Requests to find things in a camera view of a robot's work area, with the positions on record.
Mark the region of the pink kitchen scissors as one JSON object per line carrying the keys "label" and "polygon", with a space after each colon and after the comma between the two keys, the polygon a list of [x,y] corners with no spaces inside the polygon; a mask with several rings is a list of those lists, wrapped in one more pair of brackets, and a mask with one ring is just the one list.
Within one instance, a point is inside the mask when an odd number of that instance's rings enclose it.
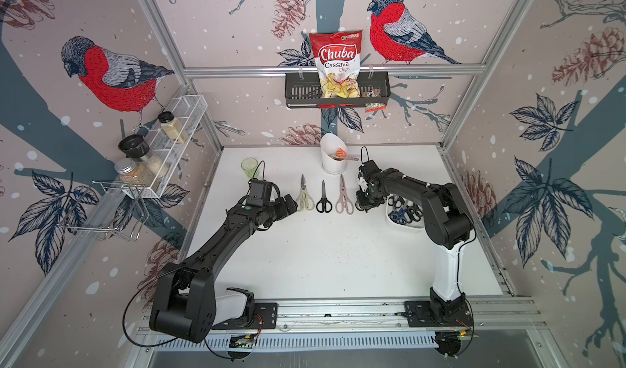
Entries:
{"label": "pink kitchen scissors", "polygon": [[340,175],[339,197],[337,203],[335,204],[335,209],[337,213],[346,213],[347,215],[352,215],[355,211],[355,205],[352,201],[350,201],[347,193],[345,178],[342,174]]}

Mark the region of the cream kitchen scissors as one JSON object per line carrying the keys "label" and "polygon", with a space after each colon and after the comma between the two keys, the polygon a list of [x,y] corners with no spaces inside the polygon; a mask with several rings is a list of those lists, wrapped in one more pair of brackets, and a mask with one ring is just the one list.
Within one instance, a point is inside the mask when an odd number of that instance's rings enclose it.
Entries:
{"label": "cream kitchen scissors", "polygon": [[301,175],[300,192],[299,192],[298,198],[296,199],[296,202],[298,204],[299,212],[304,211],[304,210],[310,212],[315,208],[315,205],[316,205],[315,201],[313,200],[313,198],[307,191],[306,178],[303,174]]}

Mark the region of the small black scissors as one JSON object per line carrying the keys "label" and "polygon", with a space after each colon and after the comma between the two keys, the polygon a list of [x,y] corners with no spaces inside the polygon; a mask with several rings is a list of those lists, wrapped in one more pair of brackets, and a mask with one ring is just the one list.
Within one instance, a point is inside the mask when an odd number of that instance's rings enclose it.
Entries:
{"label": "small black scissors", "polygon": [[325,181],[321,183],[321,197],[316,203],[318,213],[330,213],[333,210],[332,203],[328,200]]}

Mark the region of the yellow black scissors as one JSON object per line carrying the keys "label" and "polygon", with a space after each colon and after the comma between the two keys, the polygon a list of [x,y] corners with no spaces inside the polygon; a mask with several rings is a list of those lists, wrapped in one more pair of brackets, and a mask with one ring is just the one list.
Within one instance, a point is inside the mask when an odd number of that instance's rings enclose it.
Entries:
{"label": "yellow black scissors", "polygon": [[366,194],[362,191],[357,191],[355,193],[355,208],[359,212],[368,211],[368,198]]}

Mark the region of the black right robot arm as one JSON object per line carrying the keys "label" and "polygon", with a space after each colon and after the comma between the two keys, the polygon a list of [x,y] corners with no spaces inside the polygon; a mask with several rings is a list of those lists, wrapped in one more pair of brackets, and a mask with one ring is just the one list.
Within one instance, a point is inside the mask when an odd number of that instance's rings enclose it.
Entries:
{"label": "black right robot arm", "polygon": [[461,309],[466,302],[460,286],[461,248],[469,241],[474,225],[459,188],[453,183],[424,182],[398,169],[383,170],[372,160],[360,165],[358,177],[361,188],[356,192],[357,208],[362,211],[382,205],[391,195],[419,206],[425,232],[438,246],[430,311],[447,316]]}

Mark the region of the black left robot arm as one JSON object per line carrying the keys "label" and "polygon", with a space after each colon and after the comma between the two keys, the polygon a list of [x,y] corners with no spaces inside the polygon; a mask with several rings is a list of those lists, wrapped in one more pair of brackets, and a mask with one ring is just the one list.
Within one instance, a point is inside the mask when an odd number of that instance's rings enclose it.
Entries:
{"label": "black left robot arm", "polygon": [[217,296],[215,281],[222,268],[255,231],[268,229],[298,210],[291,195],[266,201],[262,207],[237,203],[224,223],[195,253],[165,266],[156,282],[149,327],[165,335],[200,343],[215,325],[239,328],[258,325],[254,293],[237,287]]}

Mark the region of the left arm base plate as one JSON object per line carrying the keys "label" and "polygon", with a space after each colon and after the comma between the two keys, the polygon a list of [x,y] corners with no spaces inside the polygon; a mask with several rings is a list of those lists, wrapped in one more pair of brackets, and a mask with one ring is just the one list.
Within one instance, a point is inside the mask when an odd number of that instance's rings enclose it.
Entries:
{"label": "left arm base plate", "polygon": [[278,304],[276,302],[257,302],[248,304],[241,317],[215,323],[213,330],[266,330],[276,328]]}

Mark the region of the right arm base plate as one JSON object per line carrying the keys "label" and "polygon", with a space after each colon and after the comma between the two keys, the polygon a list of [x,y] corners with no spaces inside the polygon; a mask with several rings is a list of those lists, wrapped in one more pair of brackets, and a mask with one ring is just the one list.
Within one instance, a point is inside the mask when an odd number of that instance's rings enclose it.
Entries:
{"label": "right arm base plate", "polygon": [[402,316],[411,328],[472,327],[474,319],[468,302],[462,300],[456,307],[432,308],[429,300],[404,301]]}

